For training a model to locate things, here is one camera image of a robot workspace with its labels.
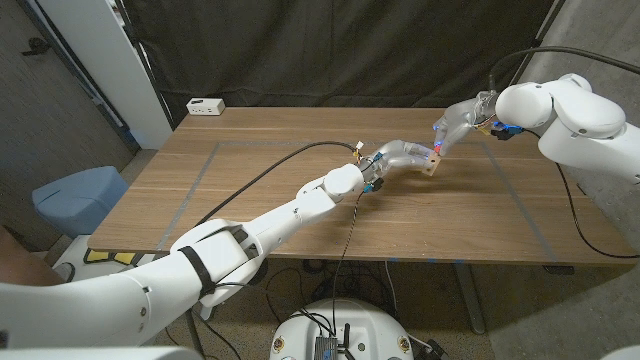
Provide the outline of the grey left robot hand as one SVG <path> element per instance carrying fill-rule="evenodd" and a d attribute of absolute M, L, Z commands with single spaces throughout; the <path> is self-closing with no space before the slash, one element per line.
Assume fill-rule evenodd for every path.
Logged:
<path fill-rule="evenodd" d="M 368 156 L 361 157 L 359 169 L 364 179 L 364 193 L 378 191 L 384 176 L 394 168 L 412 168 L 432 176 L 440 162 L 438 153 L 423 145 L 393 140 Z"/>

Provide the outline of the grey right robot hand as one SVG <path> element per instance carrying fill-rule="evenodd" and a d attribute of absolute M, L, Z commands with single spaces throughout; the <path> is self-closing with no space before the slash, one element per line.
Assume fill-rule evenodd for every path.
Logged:
<path fill-rule="evenodd" d="M 481 91 L 475 98 L 449 106 L 444 115 L 433 124 L 436 132 L 434 146 L 444 157 L 451 148 L 473 130 L 488 125 L 496 116 L 496 91 Z"/>

